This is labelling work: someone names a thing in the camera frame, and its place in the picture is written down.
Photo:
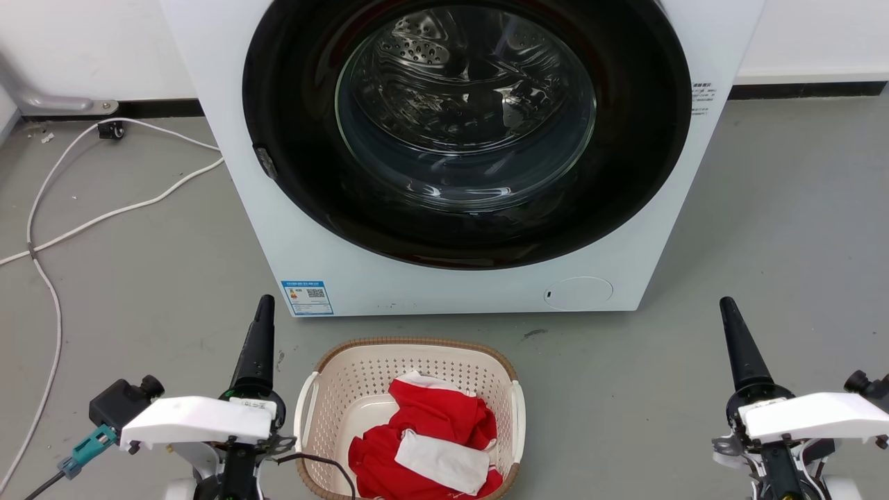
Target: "red clothing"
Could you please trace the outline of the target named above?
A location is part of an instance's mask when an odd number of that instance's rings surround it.
[[[395,461],[405,429],[474,449],[487,448],[497,438],[497,423],[484,401],[458,391],[418,387],[400,380],[392,381],[389,394],[398,403],[398,412],[387,425],[372,428],[363,438],[354,438],[348,450],[348,465],[358,478],[361,496],[382,496],[385,500],[482,498],[500,487],[503,478],[491,469],[487,482],[473,497],[424,478]]]

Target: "laundry basket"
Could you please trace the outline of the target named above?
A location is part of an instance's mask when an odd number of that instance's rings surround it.
[[[388,422],[398,410],[388,395],[392,380],[416,370],[473,391],[493,411],[497,443],[491,456],[503,484],[486,498],[501,498],[518,475],[525,447],[525,397],[516,371],[502,354],[474,343],[428,338],[384,337],[341,344],[309,376],[296,404],[296,451],[332,458],[348,467],[355,436]],[[336,467],[298,460],[302,481],[326,500],[349,500],[350,490]]]

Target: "black baseboard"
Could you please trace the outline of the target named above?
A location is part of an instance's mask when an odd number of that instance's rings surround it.
[[[804,97],[859,97],[879,95],[886,82],[839,82],[830,84],[735,85],[729,101],[751,99],[799,99]],[[88,117],[24,117],[29,122],[87,121],[109,117],[135,119],[202,117],[204,110],[197,99],[156,101],[121,101],[113,115]]]
[[[735,85],[729,101],[751,99],[800,99],[804,97],[864,97],[879,95],[886,82],[836,82],[829,84]]]

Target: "black knob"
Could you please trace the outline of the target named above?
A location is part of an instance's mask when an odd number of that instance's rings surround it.
[[[849,380],[845,381],[843,385],[843,390],[846,392],[855,392],[856,394],[863,394],[870,385],[870,380],[868,380],[867,374],[862,372],[861,370],[856,370],[852,376],[849,377]]]
[[[145,375],[139,388],[145,392],[149,399],[160,398],[164,395],[164,386],[153,375]]]

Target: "black door rim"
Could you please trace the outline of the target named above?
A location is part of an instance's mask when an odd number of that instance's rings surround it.
[[[341,169],[354,158],[339,131],[331,133],[333,95],[343,66],[380,27],[442,5],[462,4],[275,0],[268,8],[244,67],[244,115],[258,163],[294,204],[337,236],[376,254],[448,270],[494,270],[544,262],[588,246],[652,199],[682,152],[691,120],[685,56],[653,0],[472,4],[522,16],[556,34],[595,80],[602,108],[592,142],[572,175],[549,199],[497,214],[501,220],[518,220],[541,207],[558,207],[534,221],[537,232],[526,236],[521,227],[488,231],[484,217],[390,216],[385,204],[370,206],[360,198],[364,189],[345,188]]]

